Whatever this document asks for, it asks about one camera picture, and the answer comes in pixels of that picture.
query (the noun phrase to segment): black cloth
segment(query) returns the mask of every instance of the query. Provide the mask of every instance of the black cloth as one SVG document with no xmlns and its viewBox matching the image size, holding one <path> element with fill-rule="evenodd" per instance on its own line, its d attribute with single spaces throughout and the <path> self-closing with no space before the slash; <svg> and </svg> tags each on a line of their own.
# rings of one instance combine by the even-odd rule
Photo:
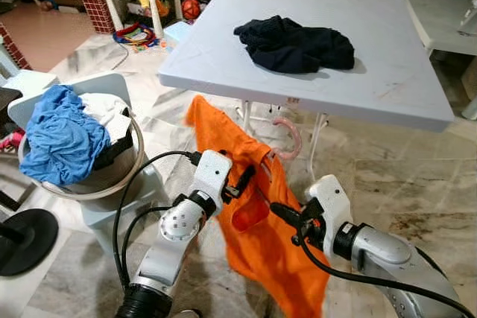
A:
<svg viewBox="0 0 477 318">
<path fill-rule="evenodd" d="M 269 70 L 289 74 L 316 72 L 320 67 L 352 69 L 355 49 L 347 37 L 329 28 L 304 28 L 275 15 L 252 20 L 233 33 L 252 61 Z"/>
</svg>

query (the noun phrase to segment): black round base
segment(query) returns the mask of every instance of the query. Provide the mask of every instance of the black round base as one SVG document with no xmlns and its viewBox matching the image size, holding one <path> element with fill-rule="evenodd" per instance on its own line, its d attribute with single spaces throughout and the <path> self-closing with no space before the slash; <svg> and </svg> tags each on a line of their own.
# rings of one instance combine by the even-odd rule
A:
<svg viewBox="0 0 477 318">
<path fill-rule="evenodd" d="M 0 237 L 0 276 L 14 276 L 37 266 L 57 240 L 57 219 L 46 210 L 31 209 L 6 219 L 3 225 L 24 235 L 21 243 Z"/>
</svg>

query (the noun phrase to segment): tiled floor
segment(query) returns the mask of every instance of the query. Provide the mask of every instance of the tiled floor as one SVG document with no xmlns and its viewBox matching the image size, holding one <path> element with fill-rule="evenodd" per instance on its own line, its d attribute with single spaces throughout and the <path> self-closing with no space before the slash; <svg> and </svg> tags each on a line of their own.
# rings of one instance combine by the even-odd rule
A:
<svg viewBox="0 0 477 318">
<path fill-rule="evenodd" d="M 85 42 L 95 31 L 85 13 L 41 11 L 34 3 L 16 3 L 0 22 L 33 70 L 48 72 Z"/>
<path fill-rule="evenodd" d="M 94 36 L 52 71 L 68 82 L 78 76 L 111 69 L 125 56 L 108 36 Z M 161 86 L 155 72 L 167 53 L 161 48 L 131 53 L 117 68 L 126 81 L 145 135 L 149 155 L 191 147 L 191 130 L 182 127 L 193 92 Z M 462 108 L 459 73 L 435 63 L 454 108 Z M 232 118 L 237 100 L 206 96 Z M 269 106 L 258 105 L 257 115 L 271 116 Z M 280 110 L 305 124 L 303 152 L 314 115 Z M 273 146 L 291 143 L 286 131 L 252 122 L 254 135 Z M 317 177 L 335 174 L 351 199 L 353 217 L 409 239 L 423 248 L 447 273 L 461 301 L 477 313 L 477 123 L 456 117 L 444 133 L 371 124 L 332 116 L 323 130 L 315 157 Z M 297 198 L 309 185 L 306 159 L 286 163 L 288 181 Z M 182 162 L 157 166 L 165 189 L 173 197 L 190 177 Z M 0 179 L 8 188 L 9 176 Z M 112 317 L 121 301 L 113 259 L 102 254 L 95 237 L 82 222 L 76 202 L 36 190 L 22 206 L 43 207 L 60 221 L 54 251 L 37 268 L 11 279 L 0 279 L 1 318 Z M 157 231 L 153 218 L 135 240 L 130 255 L 137 264 Z M 178 287 L 174 311 L 200 308 L 205 317 L 282 317 L 259 284 L 234 273 L 225 258 L 218 224 L 210 221 L 189 255 Z M 395 317 L 381 293 L 373 287 L 330 279 L 325 317 Z"/>
</svg>

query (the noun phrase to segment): white plastic table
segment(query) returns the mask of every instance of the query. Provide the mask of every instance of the white plastic table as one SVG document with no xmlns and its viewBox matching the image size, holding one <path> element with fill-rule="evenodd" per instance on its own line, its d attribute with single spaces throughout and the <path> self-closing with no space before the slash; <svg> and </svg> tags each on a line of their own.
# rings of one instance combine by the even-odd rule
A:
<svg viewBox="0 0 477 318">
<path fill-rule="evenodd" d="M 472 0 L 405 0 L 412 21 L 429 54 L 433 50 L 477 56 L 477 36 L 457 30 Z"/>
<path fill-rule="evenodd" d="M 255 65 L 236 26 L 279 14 L 355 47 L 350 71 L 281 74 Z M 212 0 L 159 69 L 162 85 L 318 113 L 442 131 L 454 115 L 404 0 Z M 250 104 L 244 106 L 245 121 Z M 317 118 L 313 145 L 324 124 Z"/>
</svg>

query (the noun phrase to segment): table leg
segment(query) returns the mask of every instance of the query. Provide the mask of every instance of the table leg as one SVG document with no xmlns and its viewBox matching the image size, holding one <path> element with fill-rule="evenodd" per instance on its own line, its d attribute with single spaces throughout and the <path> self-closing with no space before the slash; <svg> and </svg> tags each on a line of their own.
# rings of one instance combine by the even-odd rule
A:
<svg viewBox="0 0 477 318">
<path fill-rule="evenodd" d="M 151 9 L 154 33 L 158 39 L 162 39 L 164 37 L 164 32 L 162 31 L 161 19 L 159 17 L 159 11 L 157 10 L 156 0 L 149 0 L 149 8 Z"/>
<path fill-rule="evenodd" d="M 308 161 L 308 172 L 312 176 L 313 182 L 316 180 L 315 172 L 313 171 L 313 157 L 315 156 L 316 146 L 318 138 L 320 137 L 320 131 L 322 128 L 328 125 L 328 115 L 326 113 L 318 113 L 315 121 L 315 128 L 312 135 L 312 151 L 310 152 L 310 158 Z"/>
<path fill-rule="evenodd" d="M 240 118 L 243 120 L 244 119 L 244 110 L 241 107 L 236 107 L 236 112 L 240 116 Z M 250 116 L 250 119 L 253 119 L 254 121 L 270 122 L 269 118 L 255 117 L 253 115 Z"/>
<path fill-rule="evenodd" d="M 465 107 L 462 116 L 472 121 L 477 120 L 477 96 Z"/>
<path fill-rule="evenodd" d="M 241 110 L 244 113 L 244 131 L 247 132 L 250 126 L 250 113 L 252 112 L 252 102 L 241 100 Z"/>
<path fill-rule="evenodd" d="M 107 8 L 110 11 L 111 19 L 113 19 L 114 28 L 116 31 L 124 29 L 122 24 L 121 18 L 119 17 L 118 11 L 116 10 L 116 6 L 114 5 L 113 0 L 106 0 Z"/>
<path fill-rule="evenodd" d="M 177 20 L 182 20 L 184 19 L 183 18 L 183 15 L 182 15 L 182 3 L 180 2 L 180 0 L 174 0 L 174 7 L 176 9 L 176 18 Z"/>
</svg>

